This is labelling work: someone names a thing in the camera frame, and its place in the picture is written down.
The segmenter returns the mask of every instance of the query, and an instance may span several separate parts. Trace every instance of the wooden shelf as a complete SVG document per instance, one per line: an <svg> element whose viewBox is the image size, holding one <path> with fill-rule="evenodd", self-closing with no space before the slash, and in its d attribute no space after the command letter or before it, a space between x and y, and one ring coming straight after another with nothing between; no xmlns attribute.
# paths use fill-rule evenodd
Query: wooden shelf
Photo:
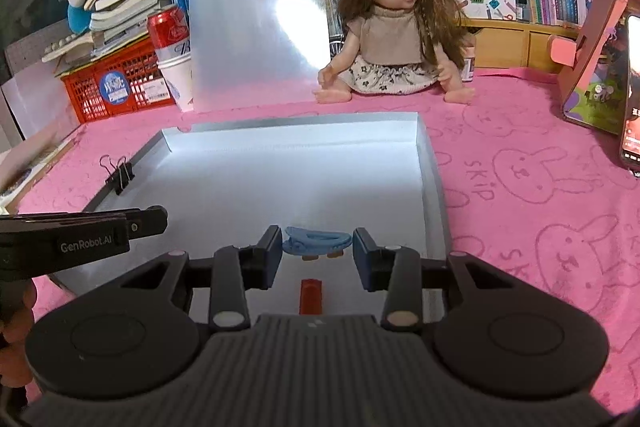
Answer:
<svg viewBox="0 0 640 427"><path fill-rule="evenodd" d="M547 42L551 35L575 39L578 30L495 19L466 19L465 26L478 29L476 68L530 67L558 73L561 67L551 60Z"/></svg>

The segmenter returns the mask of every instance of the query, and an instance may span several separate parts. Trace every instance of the soda can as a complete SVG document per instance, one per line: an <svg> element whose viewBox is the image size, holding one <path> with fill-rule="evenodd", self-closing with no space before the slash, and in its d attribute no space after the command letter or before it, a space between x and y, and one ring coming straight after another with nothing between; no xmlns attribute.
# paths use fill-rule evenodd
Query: soda can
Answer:
<svg viewBox="0 0 640 427"><path fill-rule="evenodd" d="M152 13L146 20L146 29L156 49L158 62L191 52L189 24L180 7L172 5Z"/></svg>

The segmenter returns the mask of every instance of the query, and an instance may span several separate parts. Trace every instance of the black clip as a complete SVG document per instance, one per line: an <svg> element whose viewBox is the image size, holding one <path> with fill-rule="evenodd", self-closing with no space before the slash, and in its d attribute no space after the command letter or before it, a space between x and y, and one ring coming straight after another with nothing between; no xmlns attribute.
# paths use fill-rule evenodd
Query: black clip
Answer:
<svg viewBox="0 0 640 427"><path fill-rule="evenodd" d="M111 170L107 165L102 163L105 159L109 161ZM129 185L129 182L135 178L131 162L127 162L124 156L117 161L116 165L113 164L108 154L100 156L100 166L109 173L109 177L104 183L115 190L116 196L121 195L122 191Z"/></svg>

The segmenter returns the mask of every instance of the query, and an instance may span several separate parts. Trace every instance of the pink tablecloth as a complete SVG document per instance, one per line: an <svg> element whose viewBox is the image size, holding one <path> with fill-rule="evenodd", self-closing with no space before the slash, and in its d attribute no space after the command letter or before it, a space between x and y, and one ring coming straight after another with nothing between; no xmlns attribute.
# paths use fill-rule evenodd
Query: pink tablecloth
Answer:
<svg viewBox="0 0 640 427"><path fill-rule="evenodd" d="M162 127L417 111L438 158L455 247L554 293L604 325L611 351L594 395L619 412L639 398L640 183L618 166L612 136L562 121L554 84L544 76L535 80L478 78L478 98L468 107L445 104L441 93L430 90L333 106L299 103L210 114L169 107L94 123L20 210L81 210L105 178L98 158L131 156ZM38 315L68 299L48 279L37 283Z"/></svg>

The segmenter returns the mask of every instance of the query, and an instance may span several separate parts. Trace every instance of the human hand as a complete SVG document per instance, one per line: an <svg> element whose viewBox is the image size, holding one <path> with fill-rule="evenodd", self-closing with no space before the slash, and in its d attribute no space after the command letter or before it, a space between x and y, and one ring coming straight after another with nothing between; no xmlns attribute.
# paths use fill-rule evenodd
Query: human hand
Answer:
<svg viewBox="0 0 640 427"><path fill-rule="evenodd" d="M329 63L318 71L318 84L322 87L329 87L335 82L337 76L331 63Z"/></svg>
<svg viewBox="0 0 640 427"><path fill-rule="evenodd" d="M37 297L36 286L29 281L22 298L24 308L15 312L8 324L0 322L0 333L9 344L0 349L0 383L6 387L23 387L33 379L24 354L24 340L34 323Z"/></svg>
<svg viewBox="0 0 640 427"><path fill-rule="evenodd" d="M438 64L438 82L447 82L454 78L457 73L458 68L450 60Z"/></svg>

